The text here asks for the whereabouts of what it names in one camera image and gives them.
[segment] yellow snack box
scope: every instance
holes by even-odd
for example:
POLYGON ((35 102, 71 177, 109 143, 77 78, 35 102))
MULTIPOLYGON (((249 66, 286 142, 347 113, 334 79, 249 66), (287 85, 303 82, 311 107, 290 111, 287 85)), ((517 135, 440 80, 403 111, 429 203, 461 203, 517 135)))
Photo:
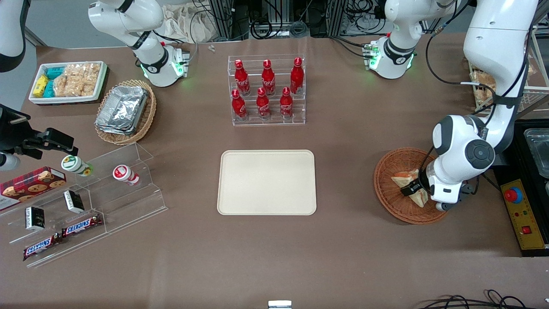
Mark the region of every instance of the yellow snack box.
POLYGON ((41 98, 44 95, 44 90, 46 89, 46 86, 48 85, 48 78, 42 74, 36 81, 36 86, 32 90, 32 95, 41 98))

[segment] aluminum foil container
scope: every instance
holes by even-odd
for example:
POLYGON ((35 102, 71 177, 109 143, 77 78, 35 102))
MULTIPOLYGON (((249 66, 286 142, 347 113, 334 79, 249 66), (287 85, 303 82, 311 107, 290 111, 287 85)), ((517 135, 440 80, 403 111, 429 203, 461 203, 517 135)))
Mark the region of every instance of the aluminum foil container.
POLYGON ((135 133, 147 96, 147 91, 141 87, 115 87, 107 97, 95 125, 108 133, 135 133))

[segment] red cookie box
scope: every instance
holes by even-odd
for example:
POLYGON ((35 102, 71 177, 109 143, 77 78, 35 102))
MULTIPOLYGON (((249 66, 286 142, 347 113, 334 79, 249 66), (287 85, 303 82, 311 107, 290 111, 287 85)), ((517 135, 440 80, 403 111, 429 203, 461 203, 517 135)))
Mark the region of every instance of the red cookie box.
POLYGON ((65 174, 41 167, 0 185, 0 211, 66 184, 65 174))

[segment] emergency stop button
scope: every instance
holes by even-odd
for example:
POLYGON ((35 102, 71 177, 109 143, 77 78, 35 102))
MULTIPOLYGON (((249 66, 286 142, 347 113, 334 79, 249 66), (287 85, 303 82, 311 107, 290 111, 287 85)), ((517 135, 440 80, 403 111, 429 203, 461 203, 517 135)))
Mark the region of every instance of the emergency stop button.
POLYGON ((506 201, 518 204, 522 202, 522 191, 517 187, 511 187, 503 193, 506 201))

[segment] red aluminum bottle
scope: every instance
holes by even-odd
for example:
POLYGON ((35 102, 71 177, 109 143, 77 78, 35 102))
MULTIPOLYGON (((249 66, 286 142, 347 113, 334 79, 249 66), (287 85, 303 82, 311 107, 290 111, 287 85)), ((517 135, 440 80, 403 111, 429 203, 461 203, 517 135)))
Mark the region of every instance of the red aluminum bottle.
POLYGON ((263 61, 263 73, 261 73, 261 80, 263 81, 263 88, 265 88, 265 94, 272 96, 275 94, 275 73, 271 69, 271 61, 269 59, 263 61))
POLYGON ((240 92, 238 89, 234 89, 231 93, 233 97, 233 111, 236 115, 237 121, 246 121, 248 120, 248 112, 246 111, 246 104, 244 99, 240 97, 240 92))
POLYGON ((244 69, 242 60, 237 59, 234 61, 234 67, 237 69, 234 73, 234 79, 237 81, 238 90, 243 96, 250 94, 250 79, 248 77, 248 72, 244 69))
POLYGON ((259 87, 257 90, 257 111, 259 112, 259 118, 262 120, 271 119, 271 110, 269 109, 269 98, 266 96, 265 89, 259 87))
POLYGON ((292 93, 301 93, 303 92, 303 79, 305 73, 301 65, 303 64, 303 59, 297 57, 294 59, 294 67, 290 73, 290 90, 292 93))
POLYGON ((292 118, 294 115, 293 106, 294 99, 290 96, 290 88, 284 87, 282 89, 282 97, 280 98, 280 114, 282 115, 282 119, 288 120, 292 118))

